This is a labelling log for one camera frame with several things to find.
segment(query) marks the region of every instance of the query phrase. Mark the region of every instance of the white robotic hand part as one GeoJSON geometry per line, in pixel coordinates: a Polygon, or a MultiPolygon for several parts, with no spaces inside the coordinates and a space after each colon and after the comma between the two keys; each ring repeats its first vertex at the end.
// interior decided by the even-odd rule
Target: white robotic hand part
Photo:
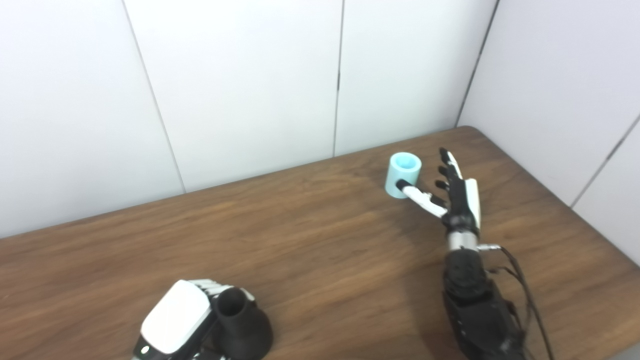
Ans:
{"type": "MultiPolygon", "coordinates": [[[[210,320],[211,300],[233,288],[210,279],[178,280],[142,322],[140,335],[144,340],[137,347],[134,359],[156,360],[171,358],[210,320]]],[[[255,297],[240,288],[249,301],[255,297]]]]}
{"type": "Polygon", "coordinates": [[[430,214],[437,218],[442,218],[443,215],[447,213],[447,208],[437,205],[432,202],[433,194],[422,192],[420,189],[412,186],[409,183],[401,184],[398,181],[398,188],[402,191],[409,199],[413,200],[416,204],[420,205],[421,208],[428,211],[430,214]]]}
{"type": "Polygon", "coordinates": [[[449,203],[404,180],[399,180],[396,186],[420,207],[441,218],[445,225],[478,233],[481,212],[477,181],[462,178],[460,166],[451,152],[440,149],[440,156],[445,166],[438,167],[438,171],[447,181],[437,180],[435,184],[449,194],[449,203]]]}

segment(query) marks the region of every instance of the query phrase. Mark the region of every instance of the metal connector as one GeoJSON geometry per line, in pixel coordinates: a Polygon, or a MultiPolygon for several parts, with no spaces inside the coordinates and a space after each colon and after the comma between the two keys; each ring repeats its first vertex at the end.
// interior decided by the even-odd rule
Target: metal connector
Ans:
{"type": "Polygon", "coordinates": [[[502,247],[498,244],[479,244],[477,246],[478,251],[492,251],[492,250],[500,250],[502,247]]]}

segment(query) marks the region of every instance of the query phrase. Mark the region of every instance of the robotic hand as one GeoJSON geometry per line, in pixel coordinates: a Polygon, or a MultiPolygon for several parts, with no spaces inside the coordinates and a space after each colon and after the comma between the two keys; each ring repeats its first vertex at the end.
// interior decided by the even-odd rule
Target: robotic hand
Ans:
{"type": "Polygon", "coordinates": [[[460,350],[469,360],[525,359],[526,330],[520,325],[513,303],[502,298],[496,284],[487,276],[479,254],[482,250],[502,250],[516,270],[507,271],[522,284],[527,295],[527,310],[536,315],[549,358],[553,360],[540,315],[517,261],[499,245],[477,243],[480,201],[476,180],[462,178],[458,163],[449,151],[441,148],[440,156],[445,166],[438,167],[438,171],[447,181],[438,180],[435,184],[449,194],[448,206],[443,199],[422,192],[405,180],[399,180],[396,186],[420,207],[442,219],[447,228],[449,253],[445,259],[443,298],[460,350]]]}
{"type": "Polygon", "coordinates": [[[259,360],[273,333],[255,298],[209,279],[179,280],[147,315],[132,360],[259,360]]]}

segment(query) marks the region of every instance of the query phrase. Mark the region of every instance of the silver joint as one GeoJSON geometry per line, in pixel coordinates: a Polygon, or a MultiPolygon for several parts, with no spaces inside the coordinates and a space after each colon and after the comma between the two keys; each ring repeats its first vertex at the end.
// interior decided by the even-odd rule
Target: silver joint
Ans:
{"type": "Polygon", "coordinates": [[[449,240],[449,250],[460,250],[460,249],[470,249],[473,251],[477,251],[478,248],[478,237],[476,234],[465,231],[459,232],[454,231],[447,235],[447,240],[449,240]]]}
{"type": "Polygon", "coordinates": [[[500,250],[502,247],[498,244],[480,244],[477,246],[478,251],[500,250]]]}

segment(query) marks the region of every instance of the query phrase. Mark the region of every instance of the white wall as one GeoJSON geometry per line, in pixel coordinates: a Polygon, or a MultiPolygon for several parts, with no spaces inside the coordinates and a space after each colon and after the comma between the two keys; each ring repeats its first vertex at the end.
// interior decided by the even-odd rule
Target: white wall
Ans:
{"type": "Polygon", "coordinates": [[[638,116],[640,2],[502,0],[460,125],[572,204],[638,116]]]}
{"type": "Polygon", "coordinates": [[[120,0],[0,1],[0,237],[182,193],[120,0]]]}
{"type": "Polygon", "coordinates": [[[639,165],[640,127],[636,126],[574,207],[637,264],[640,236],[634,225],[640,219],[639,165]]]}
{"type": "Polygon", "coordinates": [[[341,0],[126,0],[187,191],[330,158],[341,0]]]}
{"type": "Polygon", "coordinates": [[[495,0],[124,3],[0,4],[0,236],[450,128],[495,0]]]}
{"type": "Polygon", "coordinates": [[[493,0],[346,0],[336,155],[454,127],[493,0]]]}

